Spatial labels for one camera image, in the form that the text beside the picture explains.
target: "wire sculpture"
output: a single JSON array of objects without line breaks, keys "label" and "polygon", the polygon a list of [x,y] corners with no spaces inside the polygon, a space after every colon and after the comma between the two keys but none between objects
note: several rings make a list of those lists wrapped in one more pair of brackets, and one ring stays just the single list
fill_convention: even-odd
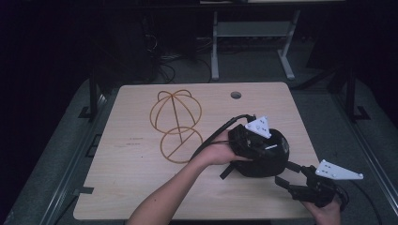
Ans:
[{"label": "wire sculpture", "polygon": [[[191,101],[194,103],[193,106],[196,106],[198,109],[198,115],[197,118],[195,118],[194,113],[192,113],[190,106],[188,104],[188,101]],[[167,107],[168,104],[171,104],[172,106],[172,111],[167,112],[165,110],[165,107]],[[179,108],[181,108],[183,111],[179,111],[177,109],[177,106],[180,105]],[[167,116],[170,116],[169,114],[172,113],[174,115],[174,119],[176,120],[176,127],[161,127],[161,114],[165,113]],[[161,144],[160,144],[160,149],[161,149],[161,154],[169,161],[174,162],[174,163],[187,163],[190,160],[190,157],[187,157],[187,159],[175,159],[172,158],[173,154],[176,153],[178,150],[182,151],[182,146],[187,143],[187,140],[192,137],[193,134],[196,134],[199,136],[200,143],[203,142],[202,135],[193,127],[195,127],[198,123],[199,120],[202,117],[202,106],[200,105],[199,101],[195,99],[191,92],[188,90],[182,89],[178,90],[174,93],[170,93],[167,91],[160,91],[158,93],[158,102],[152,107],[150,111],[150,123],[154,129],[157,131],[163,133],[163,137],[161,138]],[[191,125],[182,125],[181,123],[191,123]],[[170,121],[164,121],[163,120],[163,125],[171,123]],[[178,136],[178,143],[176,143],[176,148],[172,149],[170,153],[166,154],[166,149],[165,146],[165,140],[166,137],[169,137],[170,135],[177,135]]]}]

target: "wooden tabletop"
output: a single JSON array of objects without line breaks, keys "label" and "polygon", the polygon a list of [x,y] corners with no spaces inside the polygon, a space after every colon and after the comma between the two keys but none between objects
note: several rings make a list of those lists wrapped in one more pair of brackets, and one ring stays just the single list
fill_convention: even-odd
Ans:
[{"label": "wooden tabletop", "polygon": [[[176,97],[167,98],[169,94],[166,92],[173,94],[177,91],[180,92]],[[231,97],[232,93],[239,93],[241,97],[235,99]],[[278,129],[288,140],[290,161],[299,165],[318,165],[296,104],[283,82],[123,86],[84,183],[86,188],[94,190],[92,194],[80,195],[74,216],[81,220],[129,218],[146,196],[185,165],[169,159],[183,161],[190,158],[200,144],[200,136],[193,129],[205,140],[229,119],[241,114],[266,115],[269,127]],[[171,133],[177,133],[176,121],[179,131],[183,132],[181,136],[161,132],[171,129]],[[246,124],[244,119],[238,122]],[[219,175],[226,167],[207,168],[176,211],[174,219],[310,216],[286,190],[274,184],[273,177],[248,178],[233,171],[221,180]],[[282,177],[292,184],[305,183],[302,174],[285,171]]]}]

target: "black cable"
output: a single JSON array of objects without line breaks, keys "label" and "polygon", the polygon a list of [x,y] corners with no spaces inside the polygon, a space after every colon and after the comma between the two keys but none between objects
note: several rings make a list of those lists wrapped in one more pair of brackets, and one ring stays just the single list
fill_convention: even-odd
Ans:
[{"label": "black cable", "polygon": [[212,77],[211,77],[211,67],[210,67],[210,65],[209,65],[205,60],[203,60],[203,59],[196,59],[196,61],[202,62],[202,63],[204,63],[204,64],[206,65],[206,67],[207,67],[207,69],[208,69],[208,72],[209,72],[209,74],[210,74],[207,83],[210,83],[210,82],[211,82],[211,78],[212,78]]},{"label": "black cable", "polygon": [[78,198],[77,196],[73,197],[72,201],[70,201],[70,203],[67,205],[67,207],[64,209],[64,211],[61,213],[61,215],[59,215],[59,217],[55,221],[54,225],[58,224],[59,220],[61,220],[61,218],[67,213],[68,209],[77,200],[77,198]]},{"label": "black cable", "polygon": [[224,125],[222,125],[219,129],[217,129],[210,137],[208,137],[197,149],[196,151],[193,153],[190,161],[195,158],[200,152],[202,152],[203,149],[205,149],[206,147],[208,147],[213,140],[219,136],[223,131],[227,130],[229,127],[231,127],[233,124],[235,124],[235,122],[238,119],[241,118],[246,118],[248,120],[248,122],[251,122],[253,120],[255,120],[255,116],[252,115],[248,115],[248,114],[242,114],[239,115],[237,117],[234,117],[232,119],[230,119],[228,122],[226,122]]},{"label": "black cable", "polygon": [[370,197],[370,196],[368,195],[368,193],[366,193],[366,191],[365,191],[364,189],[362,189],[362,187],[360,187],[360,185],[358,185],[356,182],[354,182],[354,181],[352,181],[352,180],[350,180],[350,182],[351,182],[355,187],[357,187],[357,189],[359,189],[360,192],[362,192],[362,194],[365,196],[365,198],[369,201],[369,203],[371,204],[373,210],[375,211],[375,216],[377,217],[378,224],[382,225],[383,222],[382,222],[382,220],[381,220],[381,216],[380,216],[380,214],[378,213],[377,208],[375,207],[375,203],[372,201],[371,197]]},{"label": "black cable", "polygon": [[[173,71],[173,76],[172,78],[169,78],[169,76],[167,75],[167,73],[161,68],[161,67],[167,67],[170,68]],[[169,66],[169,65],[165,65],[165,64],[160,64],[159,66],[159,73],[161,74],[161,76],[163,77],[165,83],[171,83],[174,82],[174,78],[176,77],[176,70]]]}]

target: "wire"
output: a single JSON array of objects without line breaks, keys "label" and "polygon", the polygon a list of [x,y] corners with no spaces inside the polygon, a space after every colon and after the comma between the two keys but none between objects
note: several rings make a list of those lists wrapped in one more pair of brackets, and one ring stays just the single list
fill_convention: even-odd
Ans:
[{"label": "wire", "polygon": [[[170,68],[173,72],[172,78],[169,78],[168,74],[161,67]],[[165,64],[160,64],[159,73],[163,77],[165,83],[174,83],[174,78],[176,77],[176,70],[173,67]]]},{"label": "wire", "polygon": [[381,220],[381,216],[380,216],[380,214],[378,213],[377,208],[375,207],[375,203],[372,201],[371,197],[370,197],[370,196],[368,195],[368,193],[366,193],[366,191],[365,191],[362,187],[360,187],[360,185],[358,185],[356,182],[354,182],[354,181],[352,181],[352,180],[350,180],[350,182],[351,182],[355,187],[357,187],[357,188],[360,190],[360,192],[362,192],[362,194],[365,196],[365,198],[366,198],[366,199],[368,200],[368,202],[371,204],[373,210],[375,211],[375,216],[377,217],[378,224],[382,225],[383,222],[382,222],[382,220]]}]

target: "person's hand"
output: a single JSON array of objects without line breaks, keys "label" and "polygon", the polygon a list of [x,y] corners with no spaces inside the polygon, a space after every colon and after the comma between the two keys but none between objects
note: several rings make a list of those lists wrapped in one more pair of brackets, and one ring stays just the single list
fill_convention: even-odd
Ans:
[{"label": "person's hand", "polygon": [[313,215],[317,225],[340,225],[340,204],[337,196],[334,196],[333,201],[322,208],[318,208],[311,202],[301,203]]},{"label": "person's hand", "polygon": [[[228,130],[217,136],[213,142],[228,141]],[[207,162],[207,165],[223,165],[235,160],[249,160],[245,157],[239,157],[232,151],[229,143],[214,143],[206,147],[199,155]]]}]

